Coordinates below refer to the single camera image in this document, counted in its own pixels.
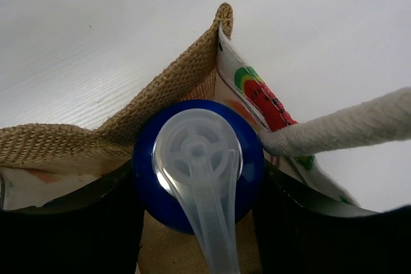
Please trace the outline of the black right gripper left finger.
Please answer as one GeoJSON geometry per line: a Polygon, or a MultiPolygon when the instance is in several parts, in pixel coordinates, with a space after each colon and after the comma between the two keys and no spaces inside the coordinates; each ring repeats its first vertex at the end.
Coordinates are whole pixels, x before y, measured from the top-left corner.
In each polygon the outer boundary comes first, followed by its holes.
{"type": "Polygon", "coordinates": [[[1,273],[135,273],[144,209],[127,162],[42,207],[1,211],[1,273]]]}

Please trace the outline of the orange bottle blue cap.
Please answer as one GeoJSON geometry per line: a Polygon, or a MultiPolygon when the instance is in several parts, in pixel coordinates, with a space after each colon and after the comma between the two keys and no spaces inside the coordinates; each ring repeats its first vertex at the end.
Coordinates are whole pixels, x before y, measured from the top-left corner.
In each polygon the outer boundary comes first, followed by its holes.
{"type": "Polygon", "coordinates": [[[238,273],[235,225],[263,181],[265,159],[253,127],[229,107],[203,99],[176,103],[143,126],[131,159],[148,213],[193,234],[211,273],[238,273]]]}

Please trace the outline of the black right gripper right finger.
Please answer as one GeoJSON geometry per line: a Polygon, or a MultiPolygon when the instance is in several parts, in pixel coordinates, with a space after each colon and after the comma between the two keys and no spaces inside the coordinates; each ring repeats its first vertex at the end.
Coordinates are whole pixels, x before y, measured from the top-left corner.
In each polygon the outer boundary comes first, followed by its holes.
{"type": "Polygon", "coordinates": [[[263,273],[410,273],[410,206],[365,210],[266,162],[253,218],[263,273]]]}

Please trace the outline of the watermelon print canvas bag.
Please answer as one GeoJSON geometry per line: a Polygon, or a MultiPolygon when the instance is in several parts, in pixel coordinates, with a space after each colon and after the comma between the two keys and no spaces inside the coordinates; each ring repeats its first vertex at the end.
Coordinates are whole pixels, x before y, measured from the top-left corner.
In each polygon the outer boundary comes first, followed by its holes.
{"type": "MultiPolygon", "coordinates": [[[[196,42],[96,129],[69,124],[3,128],[1,211],[42,207],[127,162],[131,166],[135,141],[148,120],[167,107],[193,99],[223,104],[242,116],[261,141],[265,163],[336,201],[359,207],[320,169],[315,156],[409,140],[410,89],[298,123],[237,54],[231,31],[232,8],[224,3],[196,42]]],[[[250,212],[235,225],[238,273],[263,273],[253,218],[260,190],[250,212]]],[[[144,217],[135,273],[211,273],[196,236],[158,222],[138,195],[137,199],[144,217]]]]}

